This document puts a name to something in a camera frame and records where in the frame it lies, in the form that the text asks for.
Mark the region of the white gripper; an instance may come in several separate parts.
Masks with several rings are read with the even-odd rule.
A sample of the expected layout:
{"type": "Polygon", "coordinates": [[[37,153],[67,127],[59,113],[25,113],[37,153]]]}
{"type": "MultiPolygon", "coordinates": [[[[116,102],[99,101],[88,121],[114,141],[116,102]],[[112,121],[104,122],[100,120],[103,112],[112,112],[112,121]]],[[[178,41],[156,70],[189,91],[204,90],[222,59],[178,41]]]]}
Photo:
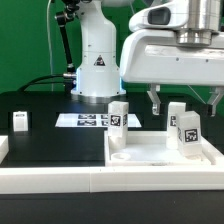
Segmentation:
{"type": "MultiPolygon", "coordinates": [[[[218,86],[208,100],[209,114],[214,117],[224,97],[224,33],[213,35],[210,46],[193,47],[179,45],[173,31],[138,30],[124,42],[120,76],[131,83],[218,86]]],[[[152,113],[159,115],[156,84],[150,84],[147,93],[152,113]]]]}

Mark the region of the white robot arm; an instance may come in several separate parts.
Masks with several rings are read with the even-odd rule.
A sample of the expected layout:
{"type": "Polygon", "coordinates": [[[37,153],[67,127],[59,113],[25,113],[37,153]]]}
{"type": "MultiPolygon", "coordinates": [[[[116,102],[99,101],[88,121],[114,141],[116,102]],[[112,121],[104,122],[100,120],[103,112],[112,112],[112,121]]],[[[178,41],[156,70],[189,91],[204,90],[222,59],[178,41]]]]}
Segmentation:
{"type": "Polygon", "coordinates": [[[133,0],[82,0],[78,10],[84,35],[82,62],[73,93],[86,98],[112,97],[120,83],[213,86],[207,111],[215,113],[224,96],[222,0],[168,0],[146,7],[129,20],[121,58],[115,58],[116,28],[101,9],[133,0]]]}

